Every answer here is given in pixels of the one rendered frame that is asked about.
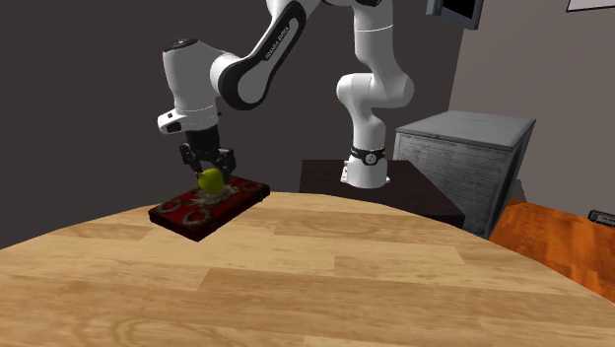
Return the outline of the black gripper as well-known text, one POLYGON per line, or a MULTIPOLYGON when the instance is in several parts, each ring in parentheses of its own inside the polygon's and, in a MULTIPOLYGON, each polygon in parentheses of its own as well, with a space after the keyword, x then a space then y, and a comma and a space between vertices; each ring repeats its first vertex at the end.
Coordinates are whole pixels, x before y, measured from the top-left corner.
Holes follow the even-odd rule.
POLYGON ((179 146, 182 161, 189 166, 196 178, 202 173, 200 162, 214 163, 222 173, 225 183, 229 182, 232 172, 237 167, 233 149, 220 148, 218 126, 204 130, 185 132, 186 141, 179 146))

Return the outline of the yellow-green round fruit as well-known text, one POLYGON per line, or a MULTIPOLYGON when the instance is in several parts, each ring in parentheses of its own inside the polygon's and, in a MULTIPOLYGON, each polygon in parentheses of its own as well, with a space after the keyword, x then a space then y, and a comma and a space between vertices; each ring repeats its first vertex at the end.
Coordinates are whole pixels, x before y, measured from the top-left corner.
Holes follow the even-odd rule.
POLYGON ((205 193, 219 193, 226 187, 223 173, 216 168, 207 169, 201 172, 198 175, 198 186, 205 193))

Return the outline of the dark red patterned box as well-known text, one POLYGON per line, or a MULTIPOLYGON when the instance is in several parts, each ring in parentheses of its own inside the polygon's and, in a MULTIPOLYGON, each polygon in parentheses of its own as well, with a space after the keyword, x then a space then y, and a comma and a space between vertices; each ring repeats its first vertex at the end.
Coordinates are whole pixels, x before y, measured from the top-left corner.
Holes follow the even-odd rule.
POLYGON ((194 188, 148 211, 150 221, 195 242, 200 242, 270 195, 270 186, 230 176, 218 193, 194 188))

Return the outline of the dark robot stand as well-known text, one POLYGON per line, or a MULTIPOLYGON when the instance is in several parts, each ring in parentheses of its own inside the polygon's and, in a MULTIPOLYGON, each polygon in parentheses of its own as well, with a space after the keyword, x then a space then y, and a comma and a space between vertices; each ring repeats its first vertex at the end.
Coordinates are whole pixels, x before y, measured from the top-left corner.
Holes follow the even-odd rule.
POLYGON ((342 182, 342 169, 342 160, 303 160, 300 193, 379 203, 463 228, 465 214, 408 161, 389 161, 390 182, 373 189, 342 182))

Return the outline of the grey cabinet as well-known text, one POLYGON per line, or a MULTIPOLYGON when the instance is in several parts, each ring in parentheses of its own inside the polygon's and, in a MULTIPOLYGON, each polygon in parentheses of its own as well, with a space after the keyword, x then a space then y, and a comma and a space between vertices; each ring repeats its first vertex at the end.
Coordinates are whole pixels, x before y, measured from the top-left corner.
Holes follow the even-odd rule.
POLYGON ((536 120, 449 110, 396 129, 393 159, 408 161, 488 239, 511 196, 536 120))

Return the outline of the small dark flat device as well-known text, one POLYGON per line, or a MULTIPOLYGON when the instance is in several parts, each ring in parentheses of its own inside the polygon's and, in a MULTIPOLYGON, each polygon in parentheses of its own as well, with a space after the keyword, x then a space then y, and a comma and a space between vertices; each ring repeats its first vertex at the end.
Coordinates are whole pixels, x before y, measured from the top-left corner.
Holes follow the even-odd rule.
POLYGON ((587 219, 591 222, 610 226, 615 228, 615 215, 598 211, 598 210, 590 210, 587 216, 587 219))

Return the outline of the grey framed wall screen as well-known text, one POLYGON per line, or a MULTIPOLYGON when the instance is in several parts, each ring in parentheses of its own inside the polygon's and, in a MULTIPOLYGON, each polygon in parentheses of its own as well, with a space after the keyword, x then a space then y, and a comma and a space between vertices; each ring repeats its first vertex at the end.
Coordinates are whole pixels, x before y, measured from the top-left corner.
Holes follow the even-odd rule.
POLYGON ((427 0, 426 14, 465 30, 479 28, 484 0, 427 0))

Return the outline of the white wall picture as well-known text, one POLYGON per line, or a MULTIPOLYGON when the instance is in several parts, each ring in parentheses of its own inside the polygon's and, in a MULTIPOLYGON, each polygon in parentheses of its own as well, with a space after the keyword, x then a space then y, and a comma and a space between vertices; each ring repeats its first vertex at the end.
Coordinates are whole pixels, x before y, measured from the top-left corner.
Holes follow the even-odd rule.
POLYGON ((580 12, 615 8, 615 0, 569 0, 566 12, 580 12))

